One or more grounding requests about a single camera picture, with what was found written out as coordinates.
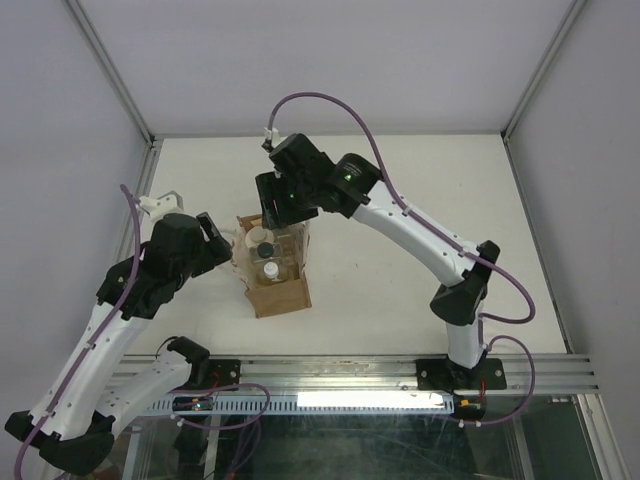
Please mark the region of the small circuit board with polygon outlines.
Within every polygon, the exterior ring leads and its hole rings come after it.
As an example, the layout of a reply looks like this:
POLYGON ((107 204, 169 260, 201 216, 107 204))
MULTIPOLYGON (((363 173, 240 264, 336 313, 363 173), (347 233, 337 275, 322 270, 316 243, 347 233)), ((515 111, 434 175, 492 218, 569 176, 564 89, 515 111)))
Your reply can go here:
POLYGON ((173 399, 172 409, 174 412, 212 411, 215 406, 216 400, 216 397, 211 396, 178 396, 173 399))

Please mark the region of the clear bottle dark cap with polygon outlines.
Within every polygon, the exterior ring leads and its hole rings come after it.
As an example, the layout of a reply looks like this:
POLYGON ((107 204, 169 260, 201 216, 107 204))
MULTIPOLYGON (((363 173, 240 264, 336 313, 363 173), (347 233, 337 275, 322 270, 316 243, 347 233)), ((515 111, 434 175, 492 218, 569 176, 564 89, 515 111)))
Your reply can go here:
POLYGON ((251 247, 249 253, 253 263, 274 261, 282 255, 280 245, 272 242, 262 242, 251 247))

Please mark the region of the aluminium corner post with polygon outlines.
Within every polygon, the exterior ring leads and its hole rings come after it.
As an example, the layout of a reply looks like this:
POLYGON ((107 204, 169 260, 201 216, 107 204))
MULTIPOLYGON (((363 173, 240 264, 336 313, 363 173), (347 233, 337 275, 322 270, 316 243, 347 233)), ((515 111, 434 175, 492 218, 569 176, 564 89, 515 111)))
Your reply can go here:
POLYGON ((110 85, 125 113, 136 127, 138 133, 144 139, 144 142, 151 145, 155 140, 155 136, 144 119, 140 109, 136 105, 128 87, 125 85, 118 68, 116 67, 104 42, 100 38, 94 22, 90 19, 82 2, 78 0, 62 0, 61 3, 78 28, 83 40, 91 51, 94 60, 102 71, 107 83, 110 85))
POLYGON ((572 0, 569 3, 569 6, 563 14, 549 43, 545 47, 541 58, 536 64, 524 91, 520 95, 514 110, 501 130, 501 138, 504 144, 508 144, 510 142, 535 96, 542 88, 546 77, 551 72, 561 49, 564 47, 576 23, 588 5, 588 0, 572 0))

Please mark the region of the cream lotion bottle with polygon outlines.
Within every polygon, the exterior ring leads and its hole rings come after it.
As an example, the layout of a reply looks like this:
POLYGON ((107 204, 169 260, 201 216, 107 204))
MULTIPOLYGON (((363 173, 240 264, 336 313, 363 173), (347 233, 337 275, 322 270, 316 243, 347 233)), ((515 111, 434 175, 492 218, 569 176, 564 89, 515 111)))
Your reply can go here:
POLYGON ((244 241, 248 249, 257 248, 262 243, 273 243, 274 233, 261 226, 255 226, 246 233, 244 241))

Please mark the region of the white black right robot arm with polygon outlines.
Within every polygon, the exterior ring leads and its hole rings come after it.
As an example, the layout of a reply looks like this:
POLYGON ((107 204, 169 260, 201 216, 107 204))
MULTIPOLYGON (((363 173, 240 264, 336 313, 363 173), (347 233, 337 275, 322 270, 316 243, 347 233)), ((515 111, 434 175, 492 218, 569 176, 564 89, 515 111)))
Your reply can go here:
POLYGON ((348 153, 333 162, 307 136, 296 133, 278 140, 272 130, 262 147, 274 165, 256 178, 263 226, 280 230, 320 212, 338 213, 408 252, 440 283, 430 308, 446 324, 448 351, 441 372, 429 377, 433 388, 479 389, 486 358, 481 305, 499 247, 485 241, 470 246, 477 260, 460 255, 451 244, 452 233, 436 234, 411 218, 392 197, 381 170, 360 155, 348 153))

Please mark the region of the clear bottle white cap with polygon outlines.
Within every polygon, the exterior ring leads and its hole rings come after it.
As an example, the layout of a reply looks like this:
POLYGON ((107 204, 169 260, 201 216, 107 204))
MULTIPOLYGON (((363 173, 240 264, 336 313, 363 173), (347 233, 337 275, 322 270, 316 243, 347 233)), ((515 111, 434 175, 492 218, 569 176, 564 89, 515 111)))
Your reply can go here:
POLYGON ((264 263, 257 272, 256 283, 259 288, 266 288, 288 282, 292 279, 290 269, 275 261, 264 263))

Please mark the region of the aluminium corner post left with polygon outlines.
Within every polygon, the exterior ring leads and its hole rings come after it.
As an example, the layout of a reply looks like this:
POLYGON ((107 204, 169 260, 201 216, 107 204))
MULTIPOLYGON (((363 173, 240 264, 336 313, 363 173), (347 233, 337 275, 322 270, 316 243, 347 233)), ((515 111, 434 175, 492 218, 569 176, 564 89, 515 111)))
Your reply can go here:
POLYGON ((144 119, 140 109, 136 105, 128 87, 125 85, 118 68, 116 67, 104 42, 100 38, 94 22, 90 19, 82 2, 78 0, 62 0, 61 3, 78 28, 83 40, 91 51, 94 60, 102 71, 107 83, 110 85, 125 113, 136 127, 138 133, 144 139, 144 142, 151 145, 155 140, 155 136, 144 119))

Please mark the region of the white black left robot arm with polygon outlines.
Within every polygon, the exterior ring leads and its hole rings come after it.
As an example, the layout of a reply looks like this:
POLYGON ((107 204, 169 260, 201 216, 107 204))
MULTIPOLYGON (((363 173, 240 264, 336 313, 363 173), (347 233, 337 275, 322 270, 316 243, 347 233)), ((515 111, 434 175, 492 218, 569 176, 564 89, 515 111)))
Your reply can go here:
POLYGON ((5 430, 51 466, 76 476, 96 469, 116 437, 152 402, 181 387, 211 385, 209 351, 181 336, 132 380, 108 383, 122 357, 191 279, 230 261, 232 247, 207 213, 169 213, 149 241, 112 266, 97 292, 87 328, 50 390, 5 430))

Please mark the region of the aluminium corner post right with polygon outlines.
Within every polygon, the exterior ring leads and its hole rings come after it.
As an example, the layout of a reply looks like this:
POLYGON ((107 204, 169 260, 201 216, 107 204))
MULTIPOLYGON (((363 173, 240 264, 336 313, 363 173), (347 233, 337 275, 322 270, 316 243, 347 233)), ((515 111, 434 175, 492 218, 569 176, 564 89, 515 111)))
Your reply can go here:
POLYGON ((535 96, 542 88, 546 77, 551 72, 561 49, 564 47, 576 23, 588 5, 588 0, 572 0, 569 3, 569 6, 563 14, 549 43, 545 47, 541 58, 536 64, 524 91, 520 95, 514 110, 501 130, 501 138, 504 144, 508 144, 510 142, 535 96))

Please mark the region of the aluminium mounting rail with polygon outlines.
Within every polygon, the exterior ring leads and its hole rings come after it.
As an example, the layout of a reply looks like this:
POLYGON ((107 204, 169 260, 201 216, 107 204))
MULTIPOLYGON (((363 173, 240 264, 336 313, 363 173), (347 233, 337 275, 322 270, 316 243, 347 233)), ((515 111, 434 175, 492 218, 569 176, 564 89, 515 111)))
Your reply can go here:
MULTIPOLYGON (((433 387, 446 374, 441 355, 381 356, 213 356, 222 385, 258 383, 273 394, 307 390, 418 390, 433 387)), ((465 379, 470 394, 566 396, 599 391, 588 356, 579 354, 492 355, 465 379)))

